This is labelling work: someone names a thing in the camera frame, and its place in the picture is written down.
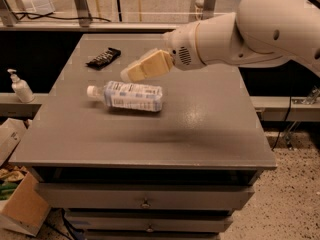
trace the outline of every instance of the bottle label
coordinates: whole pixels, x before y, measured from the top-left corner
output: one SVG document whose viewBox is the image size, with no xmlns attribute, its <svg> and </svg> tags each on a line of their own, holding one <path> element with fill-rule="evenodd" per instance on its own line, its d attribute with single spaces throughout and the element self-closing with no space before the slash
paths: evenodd
<svg viewBox="0 0 320 240">
<path fill-rule="evenodd" d="M 104 92 L 110 107 L 160 111 L 162 109 L 162 88 L 143 84 L 111 81 Z"/>
</svg>

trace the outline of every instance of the concrete floor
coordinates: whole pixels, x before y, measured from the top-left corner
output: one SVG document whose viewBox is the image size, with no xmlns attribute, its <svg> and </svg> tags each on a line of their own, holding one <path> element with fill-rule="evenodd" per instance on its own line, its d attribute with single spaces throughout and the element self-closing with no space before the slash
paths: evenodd
<svg viewBox="0 0 320 240">
<path fill-rule="evenodd" d="M 123 0 L 125 22 L 187 22 L 191 0 Z M 240 0 L 217 0 L 216 12 L 234 11 Z M 53 0 L 56 14 L 75 16 L 72 0 Z M 89 0 L 94 16 L 99 16 L 95 0 Z M 116 0 L 100 0 L 103 17 L 118 21 Z M 265 128 L 272 146 L 277 130 Z M 243 210 L 234 214 L 234 223 L 222 240 L 300 240 L 320 239 L 320 132 L 319 124 L 300 126 L 293 135 L 295 149 L 289 151 L 281 140 L 274 152 L 278 168 L 265 172 L 255 184 L 255 195 Z M 52 211 L 47 223 L 67 234 L 61 211 Z M 1 240 L 25 240 L 30 237 L 0 229 Z M 38 240 L 67 239 L 44 224 Z"/>
</svg>

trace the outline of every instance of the clear plastic bottle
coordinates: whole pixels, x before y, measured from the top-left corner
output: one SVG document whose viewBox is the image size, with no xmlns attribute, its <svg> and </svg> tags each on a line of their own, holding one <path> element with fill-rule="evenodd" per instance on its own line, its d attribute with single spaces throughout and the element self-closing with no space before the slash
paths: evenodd
<svg viewBox="0 0 320 240">
<path fill-rule="evenodd" d="M 18 98 L 23 103 L 28 103 L 34 100 L 33 92 L 31 91 L 29 85 L 26 81 L 20 79 L 15 73 L 15 69 L 8 69 L 11 74 L 12 89 L 17 94 Z"/>
<path fill-rule="evenodd" d="M 87 88 L 88 97 L 109 107 L 158 112 L 162 109 L 162 87 L 110 81 L 103 87 Z"/>
</svg>

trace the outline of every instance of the white robotic arm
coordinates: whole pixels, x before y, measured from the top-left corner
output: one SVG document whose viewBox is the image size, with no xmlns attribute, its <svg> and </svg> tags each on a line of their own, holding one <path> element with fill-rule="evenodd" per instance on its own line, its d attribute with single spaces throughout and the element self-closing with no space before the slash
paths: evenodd
<svg viewBox="0 0 320 240">
<path fill-rule="evenodd" d="M 236 13 L 186 24 L 164 39 L 183 70 L 294 60 L 320 77 L 320 11 L 308 0 L 242 0 Z"/>
</svg>

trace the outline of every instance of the cardboard box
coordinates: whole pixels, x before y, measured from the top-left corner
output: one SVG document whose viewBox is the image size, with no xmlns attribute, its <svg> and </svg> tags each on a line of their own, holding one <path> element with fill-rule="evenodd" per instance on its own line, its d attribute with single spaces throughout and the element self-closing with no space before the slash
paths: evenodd
<svg viewBox="0 0 320 240">
<path fill-rule="evenodd" d="M 0 126 L 0 167 L 26 131 L 23 121 L 7 119 Z M 0 228 L 36 236 L 50 206 L 34 190 L 37 180 L 27 173 L 8 200 L 0 201 Z"/>
</svg>

